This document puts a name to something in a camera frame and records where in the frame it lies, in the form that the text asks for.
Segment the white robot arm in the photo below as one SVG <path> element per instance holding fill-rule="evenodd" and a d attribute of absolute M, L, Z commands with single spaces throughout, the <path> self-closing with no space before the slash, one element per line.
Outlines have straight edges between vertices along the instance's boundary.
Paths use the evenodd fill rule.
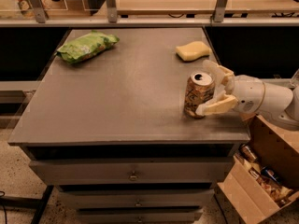
<path fill-rule="evenodd" d="M 240 114 L 261 115 L 281 128 L 298 129 L 298 89 L 271 84 L 257 77 L 236 76 L 210 60 L 192 75 L 196 85 L 211 85 L 212 97 L 196 107 L 195 114 L 208 116 L 234 110 Z"/>

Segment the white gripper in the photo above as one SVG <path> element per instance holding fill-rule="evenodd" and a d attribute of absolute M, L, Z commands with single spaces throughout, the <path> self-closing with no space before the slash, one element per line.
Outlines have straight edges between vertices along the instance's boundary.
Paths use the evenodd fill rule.
<path fill-rule="evenodd" d="M 258 110 L 264 95 L 264 84 L 260 79 L 245 75 L 235 77 L 232 70 L 210 60 L 203 61 L 203 68 L 213 76 L 216 90 L 224 91 L 199 105 L 196 115 L 222 114 L 234 107 L 235 111 L 247 114 Z"/>

